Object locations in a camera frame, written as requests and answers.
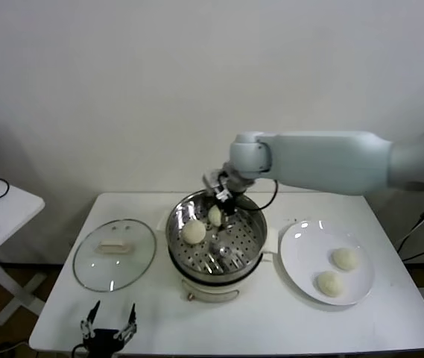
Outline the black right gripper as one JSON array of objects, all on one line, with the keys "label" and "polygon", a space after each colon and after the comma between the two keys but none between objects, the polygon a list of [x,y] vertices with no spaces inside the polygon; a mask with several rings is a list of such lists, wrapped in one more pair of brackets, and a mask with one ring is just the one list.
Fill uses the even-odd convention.
[{"label": "black right gripper", "polygon": [[221,225],[233,225],[234,214],[236,212],[236,200],[234,198],[226,198],[225,200],[216,198],[215,204],[221,211]]}]

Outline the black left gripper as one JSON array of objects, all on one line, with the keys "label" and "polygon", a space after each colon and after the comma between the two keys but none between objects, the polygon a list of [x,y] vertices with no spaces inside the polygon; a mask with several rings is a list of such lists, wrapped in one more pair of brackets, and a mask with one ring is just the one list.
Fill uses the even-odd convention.
[{"label": "black left gripper", "polygon": [[94,329],[93,322],[100,307],[100,301],[89,311],[85,319],[80,322],[83,345],[89,355],[113,355],[121,351],[125,343],[129,342],[137,332],[136,304],[133,304],[127,324],[120,330]]}]

